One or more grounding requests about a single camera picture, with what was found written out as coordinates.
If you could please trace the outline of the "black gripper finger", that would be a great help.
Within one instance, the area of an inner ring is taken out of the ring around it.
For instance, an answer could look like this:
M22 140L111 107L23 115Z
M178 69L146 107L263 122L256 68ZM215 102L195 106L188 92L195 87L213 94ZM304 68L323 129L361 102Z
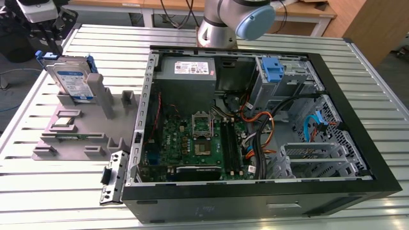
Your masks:
M38 38L40 43L48 47L54 54L60 53L60 41L47 24L43 23L31 23L31 35Z
M48 46L55 54L63 54L63 41L75 27L79 14L66 8L58 9L58 18L51 24L51 36Z

